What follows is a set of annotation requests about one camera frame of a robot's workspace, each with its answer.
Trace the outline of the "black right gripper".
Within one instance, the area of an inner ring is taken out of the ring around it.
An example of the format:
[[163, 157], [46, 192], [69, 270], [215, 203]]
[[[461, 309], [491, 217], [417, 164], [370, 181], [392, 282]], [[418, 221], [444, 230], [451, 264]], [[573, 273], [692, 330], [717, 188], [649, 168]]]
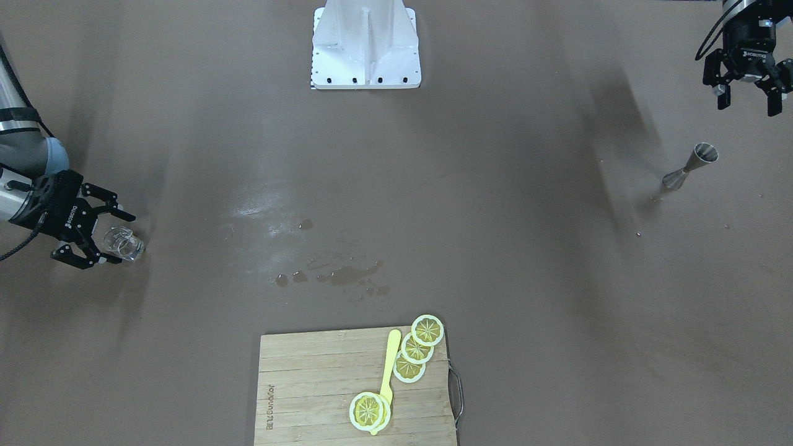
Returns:
[[[88, 198], [103, 204], [90, 207]], [[120, 265], [120, 257], [101, 251], [91, 239], [94, 217], [101, 214], [128, 222], [136, 220], [123, 209], [115, 192], [84, 181], [73, 170], [38, 178], [7, 172], [7, 220], [57, 239], [51, 259], [80, 270], [104, 263]]]

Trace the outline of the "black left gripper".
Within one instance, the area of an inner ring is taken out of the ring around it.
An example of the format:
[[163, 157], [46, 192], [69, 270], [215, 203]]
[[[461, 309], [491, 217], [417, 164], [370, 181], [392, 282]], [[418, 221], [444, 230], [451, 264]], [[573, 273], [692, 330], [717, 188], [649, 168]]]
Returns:
[[722, 48], [705, 57], [703, 85], [716, 95], [718, 110], [730, 106], [730, 82], [740, 80], [766, 94], [770, 118], [782, 112], [792, 89], [792, 59], [776, 62], [774, 51], [777, 29], [788, 22], [790, 12], [737, 12], [717, 20], [711, 31], [722, 37]]

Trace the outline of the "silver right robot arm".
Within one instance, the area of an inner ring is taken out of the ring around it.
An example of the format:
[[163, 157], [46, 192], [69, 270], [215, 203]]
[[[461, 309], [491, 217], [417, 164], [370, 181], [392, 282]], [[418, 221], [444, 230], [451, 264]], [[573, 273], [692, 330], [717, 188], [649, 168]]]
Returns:
[[29, 231], [2, 259], [45, 235], [58, 243], [51, 252], [56, 261], [81, 270], [118, 265], [121, 257], [101, 251], [94, 241], [97, 220], [108, 214], [131, 222], [135, 216], [122, 208], [115, 192], [70, 168], [65, 147], [43, 124], [7, 54], [1, 56], [2, 221]]

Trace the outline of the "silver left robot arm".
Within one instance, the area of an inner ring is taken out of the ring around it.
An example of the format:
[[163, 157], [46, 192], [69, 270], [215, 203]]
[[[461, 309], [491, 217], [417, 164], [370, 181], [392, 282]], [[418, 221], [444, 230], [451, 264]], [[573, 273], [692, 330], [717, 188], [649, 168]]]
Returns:
[[790, 1], [723, 1], [722, 14], [700, 45], [702, 83], [717, 97], [717, 109], [731, 104], [732, 82], [758, 87], [767, 114], [782, 113], [791, 94], [791, 59], [775, 60], [777, 29], [791, 21]]

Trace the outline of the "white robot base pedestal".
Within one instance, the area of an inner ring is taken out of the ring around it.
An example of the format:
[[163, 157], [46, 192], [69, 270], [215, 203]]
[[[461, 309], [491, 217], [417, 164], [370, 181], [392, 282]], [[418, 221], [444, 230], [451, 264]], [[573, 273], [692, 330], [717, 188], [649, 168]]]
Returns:
[[311, 88], [416, 89], [416, 11], [402, 1], [328, 1], [312, 20]]

